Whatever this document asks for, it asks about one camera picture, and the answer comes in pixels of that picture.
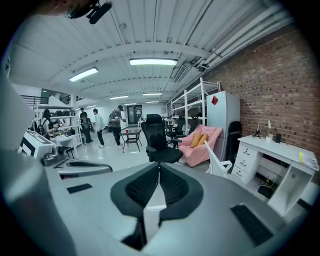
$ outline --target brick wall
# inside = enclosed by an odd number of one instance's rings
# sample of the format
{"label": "brick wall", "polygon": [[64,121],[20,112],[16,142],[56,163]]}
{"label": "brick wall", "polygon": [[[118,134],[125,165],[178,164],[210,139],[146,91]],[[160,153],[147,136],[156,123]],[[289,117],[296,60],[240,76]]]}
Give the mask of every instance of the brick wall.
{"label": "brick wall", "polygon": [[[300,32],[292,26],[270,34],[210,71],[240,96],[243,136],[270,120],[272,134],[313,151],[320,163],[320,70]],[[262,135],[269,129],[262,127]]]}

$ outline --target white plastic chair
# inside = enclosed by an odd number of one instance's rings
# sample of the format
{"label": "white plastic chair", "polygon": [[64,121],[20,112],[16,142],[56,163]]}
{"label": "white plastic chair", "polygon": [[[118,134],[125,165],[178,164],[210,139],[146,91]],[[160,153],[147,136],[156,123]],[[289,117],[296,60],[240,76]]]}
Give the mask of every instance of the white plastic chair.
{"label": "white plastic chair", "polygon": [[232,167],[232,163],[230,161],[220,162],[213,150],[209,147],[206,140],[204,141],[204,143],[210,155],[210,166],[206,173],[226,178],[237,183],[241,187],[246,188],[245,183],[242,181],[240,177],[227,173],[228,170]]}

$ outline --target doorway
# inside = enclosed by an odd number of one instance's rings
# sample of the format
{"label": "doorway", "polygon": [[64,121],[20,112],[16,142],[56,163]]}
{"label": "doorway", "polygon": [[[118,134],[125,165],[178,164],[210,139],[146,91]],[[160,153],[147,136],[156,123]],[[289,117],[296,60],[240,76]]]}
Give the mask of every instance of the doorway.
{"label": "doorway", "polygon": [[142,117],[142,105],[128,106],[127,113],[128,113],[128,124],[129,125],[137,124],[139,119]]}

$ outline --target black chair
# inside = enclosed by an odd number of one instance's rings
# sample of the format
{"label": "black chair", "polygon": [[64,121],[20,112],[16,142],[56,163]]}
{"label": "black chair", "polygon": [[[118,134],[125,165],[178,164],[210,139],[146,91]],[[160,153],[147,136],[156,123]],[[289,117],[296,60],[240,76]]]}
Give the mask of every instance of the black chair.
{"label": "black chair", "polygon": [[177,135],[183,135],[184,130],[182,130],[182,127],[184,126],[184,124],[185,124],[185,117],[183,115],[179,115],[177,127],[173,127],[173,124],[168,125],[169,131],[167,131],[166,135],[171,139],[173,139]]}
{"label": "black chair", "polygon": [[234,160],[237,157],[240,141],[242,136],[242,125],[239,121],[230,123],[228,129],[228,139],[226,144],[226,157],[225,160]]}
{"label": "black chair", "polygon": [[181,151],[168,146],[170,143],[182,141],[172,139],[167,142],[165,126],[166,123],[162,121],[159,114],[147,114],[146,121],[141,124],[148,145],[146,153],[150,162],[173,164],[183,156]]}

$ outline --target pink armchair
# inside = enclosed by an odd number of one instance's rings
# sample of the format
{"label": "pink armchair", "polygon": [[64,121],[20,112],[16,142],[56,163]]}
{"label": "pink armchair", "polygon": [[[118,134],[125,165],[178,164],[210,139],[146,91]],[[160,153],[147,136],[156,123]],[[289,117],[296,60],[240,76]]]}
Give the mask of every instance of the pink armchair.
{"label": "pink armchair", "polygon": [[210,159],[210,155],[205,144],[196,146],[195,148],[190,147],[192,140],[194,138],[194,135],[195,133],[207,134],[208,135],[207,143],[209,147],[213,150],[216,140],[221,132],[222,132],[222,128],[208,127],[201,124],[198,125],[198,127],[187,137],[179,138],[179,140],[182,141],[178,144],[179,150],[183,152],[182,158],[191,167]]}

